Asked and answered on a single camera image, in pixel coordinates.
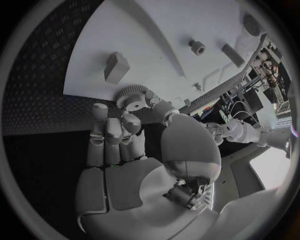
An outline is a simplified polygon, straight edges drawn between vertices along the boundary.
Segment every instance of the gear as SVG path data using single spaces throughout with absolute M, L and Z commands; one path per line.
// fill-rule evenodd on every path
M 148 90 L 143 85 L 130 85 L 122 89 L 116 96 L 116 106 L 133 112 L 142 109 L 146 105 L 145 93 Z

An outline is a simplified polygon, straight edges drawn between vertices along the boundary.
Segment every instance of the mounting knob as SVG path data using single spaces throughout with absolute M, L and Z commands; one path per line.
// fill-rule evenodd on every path
M 190 46 L 192 52 L 197 56 L 200 56 L 205 51 L 205 46 L 199 41 L 191 40 L 188 45 Z

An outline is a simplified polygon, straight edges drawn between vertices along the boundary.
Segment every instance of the gear teeth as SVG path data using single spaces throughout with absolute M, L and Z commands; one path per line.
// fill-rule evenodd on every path
M 116 106 L 119 109 L 122 109 L 124 107 L 125 100 L 134 94 L 144 94 L 147 90 L 147 87 L 138 84 L 123 88 L 116 96 Z

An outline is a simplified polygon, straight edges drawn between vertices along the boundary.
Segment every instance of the cable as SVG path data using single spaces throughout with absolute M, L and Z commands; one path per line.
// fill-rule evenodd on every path
M 253 118 L 254 119 L 254 121 L 257 123 L 257 124 L 259 124 L 259 122 L 254 118 L 254 116 L 252 116 L 249 112 L 247 112 L 247 111 L 238 111 L 236 114 L 234 114 L 233 115 L 233 119 L 235 118 L 235 116 L 236 115 L 238 115 L 238 114 L 240 114 L 240 113 L 245 113 L 245 114 L 248 114 L 251 118 Z
M 232 113 L 232 111 L 233 111 L 233 109 L 234 109 L 234 107 L 235 107 L 235 105 L 236 105 L 237 103 L 243 104 L 243 105 L 246 107 L 246 109 L 248 110 L 248 112 L 251 111 L 250 108 L 246 105 L 246 103 L 244 103 L 244 102 L 242 102 L 242 101 L 236 101 L 236 102 L 233 104 L 233 106 L 232 106 L 232 108 L 231 108 L 231 110 L 230 110 L 229 115 L 231 115 L 231 113 Z

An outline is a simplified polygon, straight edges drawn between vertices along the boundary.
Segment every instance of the black perforated surface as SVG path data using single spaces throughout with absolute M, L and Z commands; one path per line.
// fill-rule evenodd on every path
M 109 106 L 110 117 L 120 116 L 114 102 L 63 95 L 68 62 L 76 40 L 102 2 L 67 0 L 29 36 L 7 82 L 3 99 L 4 135 L 88 130 L 91 108 L 96 102 Z M 153 122 L 151 115 L 148 109 L 137 113 L 143 123 Z

